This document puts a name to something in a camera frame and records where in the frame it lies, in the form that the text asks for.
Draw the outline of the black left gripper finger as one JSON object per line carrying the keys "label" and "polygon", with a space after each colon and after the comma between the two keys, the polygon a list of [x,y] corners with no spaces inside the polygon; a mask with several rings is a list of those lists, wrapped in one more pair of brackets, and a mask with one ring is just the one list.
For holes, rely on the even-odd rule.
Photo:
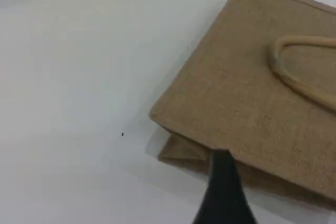
{"label": "black left gripper finger", "polygon": [[228,150],[213,150],[208,187],[194,223],[255,223],[236,162]]}

